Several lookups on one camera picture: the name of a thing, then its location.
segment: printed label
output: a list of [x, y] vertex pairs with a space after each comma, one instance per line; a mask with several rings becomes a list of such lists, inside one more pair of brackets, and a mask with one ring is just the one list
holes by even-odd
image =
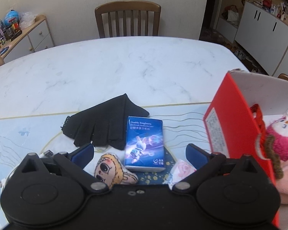
[[224, 134], [218, 119], [216, 110], [212, 108], [206, 118], [206, 125], [210, 136], [213, 152], [220, 152], [229, 158], [228, 148], [225, 142]]

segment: blue globe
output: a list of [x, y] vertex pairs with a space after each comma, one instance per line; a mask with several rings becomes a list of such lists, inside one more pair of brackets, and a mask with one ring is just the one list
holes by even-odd
[[15, 10], [12, 10], [12, 11], [7, 13], [7, 15], [5, 16], [5, 19], [4, 19], [4, 25], [6, 27], [10, 26], [11, 23], [9, 21], [13, 18], [16, 18], [16, 20], [19, 21], [19, 14]]

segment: blue gripper pad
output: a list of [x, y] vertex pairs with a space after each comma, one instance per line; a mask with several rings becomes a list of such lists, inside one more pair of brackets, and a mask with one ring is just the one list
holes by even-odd
[[94, 157], [94, 146], [85, 144], [68, 155], [68, 159], [83, 169]]
[[185, 156], [187, 160], [197, 170], [207, 164], [211, 158], [211, 155], [194, 144], [188, 144], [185, 150]]

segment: clear plastic bag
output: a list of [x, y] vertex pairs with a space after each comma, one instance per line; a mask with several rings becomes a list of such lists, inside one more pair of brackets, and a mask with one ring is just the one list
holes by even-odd
[[20, 23], [19, 27], [21, 30], [31, 26], [35, 22], [35, 18], [37, 15], [33, 14], [32, 12], [24, 12], [19, 13]]

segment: drawer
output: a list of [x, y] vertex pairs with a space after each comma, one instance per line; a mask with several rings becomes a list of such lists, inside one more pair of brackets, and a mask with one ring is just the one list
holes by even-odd
[[30, 33], [28, 33], [33, 48], [35, 49], [48, 34], [49, 31], [46, 21], [41, 22]]
[[35, 52], [47, 49], [47, 48], [51, 48], [53, 47], [53, 43], [50, 37], [50, 34], [48, 34], [45, 39], [43, 39], [43, 41], [37, 46], [37, 48], [35, 49]]
[[8, 63], [12, 60], [18, 59], [20, 57], [26, 56], [33, 53], [33, 47], [29, 41], [28, 36], [25, 36], [16, 46], [4, 57], [4, 62]]

